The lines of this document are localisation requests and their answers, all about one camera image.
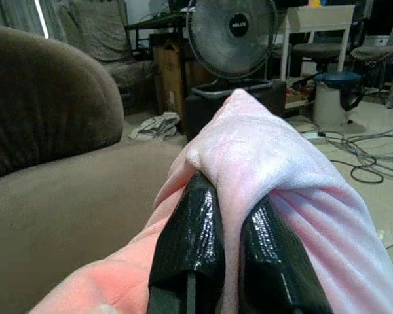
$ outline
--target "white table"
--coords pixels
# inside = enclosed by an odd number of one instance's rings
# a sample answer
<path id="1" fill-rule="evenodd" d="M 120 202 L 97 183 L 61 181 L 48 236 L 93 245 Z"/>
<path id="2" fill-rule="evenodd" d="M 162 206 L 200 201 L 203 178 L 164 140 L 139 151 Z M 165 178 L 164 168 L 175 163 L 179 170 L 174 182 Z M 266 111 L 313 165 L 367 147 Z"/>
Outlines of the white table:
<path id="1" fill-rule="evenodd" d="M 278 33 L 284 34 L 280 79 L 285 82 L 287 78 L 288 41 L 290 39 L 290 34 L 292 33 L 344 31 L 338 61 L 338 71 L 342 71 L 343 64 L 345 62 L 345 54 L 348 46 L 349 30 L 352 23 L 352 15 L 354 14 L 354 7 L 354 5 L 337 5 L 317 8 L 289 8 L 278 31 Z"/>

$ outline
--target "pink fleece fabric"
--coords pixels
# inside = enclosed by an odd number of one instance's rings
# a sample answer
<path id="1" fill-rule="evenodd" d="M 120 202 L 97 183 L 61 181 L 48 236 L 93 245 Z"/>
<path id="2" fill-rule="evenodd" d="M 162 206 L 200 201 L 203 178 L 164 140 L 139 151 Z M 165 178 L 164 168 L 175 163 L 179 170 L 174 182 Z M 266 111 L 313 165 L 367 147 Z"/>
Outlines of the pink fleece fabric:
<path id="1" fill-rule="evenodd" d="M 197 170 L 217 188 L 221 208 L 222 313 L 237 313 L 240 229 L 266 194 L 303 242 L 336 314 L 393 313 L 393 265 L 364 201 L 322 153 L 244 90 L 173 163 L 144 231 L 70 275 L 32 313 L 145 313 L 157 238 Z"/>

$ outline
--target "fan grille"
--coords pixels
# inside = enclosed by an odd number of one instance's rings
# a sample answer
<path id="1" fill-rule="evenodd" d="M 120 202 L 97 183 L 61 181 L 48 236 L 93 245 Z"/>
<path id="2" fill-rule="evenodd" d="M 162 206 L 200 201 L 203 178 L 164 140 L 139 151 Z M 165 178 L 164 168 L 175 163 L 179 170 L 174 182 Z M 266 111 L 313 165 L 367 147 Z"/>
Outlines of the fan grille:
<path id="1" fill-rule="evenodd" d="M 273 0 L 198 0 L 187 15 L 189 42 L 207 70 L 239 79 L 257 71 L 271 53 L 277 19 Z"/>

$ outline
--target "power strip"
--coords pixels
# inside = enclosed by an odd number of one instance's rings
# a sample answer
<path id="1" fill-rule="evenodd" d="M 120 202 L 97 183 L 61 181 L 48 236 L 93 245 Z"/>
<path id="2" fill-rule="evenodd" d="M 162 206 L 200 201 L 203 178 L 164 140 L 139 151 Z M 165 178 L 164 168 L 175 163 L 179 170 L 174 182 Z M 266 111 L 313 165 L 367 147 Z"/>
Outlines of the power strip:
<path id="1" fill-rule="evenodd" d="M 301 136 L 315 145 L 326 144 L 328 142 L 324 136 L 319 136 L 317 132 L 303 133 Z"/>

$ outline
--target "blue lid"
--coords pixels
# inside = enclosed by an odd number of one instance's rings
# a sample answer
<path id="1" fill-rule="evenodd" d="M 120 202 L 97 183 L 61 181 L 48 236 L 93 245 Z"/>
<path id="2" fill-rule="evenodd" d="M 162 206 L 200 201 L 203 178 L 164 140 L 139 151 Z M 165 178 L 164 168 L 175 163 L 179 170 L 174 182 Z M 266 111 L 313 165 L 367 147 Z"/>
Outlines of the blue lid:
<path id="1" fill-rule="evenodd" d="M 340 89 L 345 86 L 352 86 L 361 81 L 361 75 L 352 71 L 326 72 L 316 75 L 315 82 L 323 82 L 330 88 Z"/>

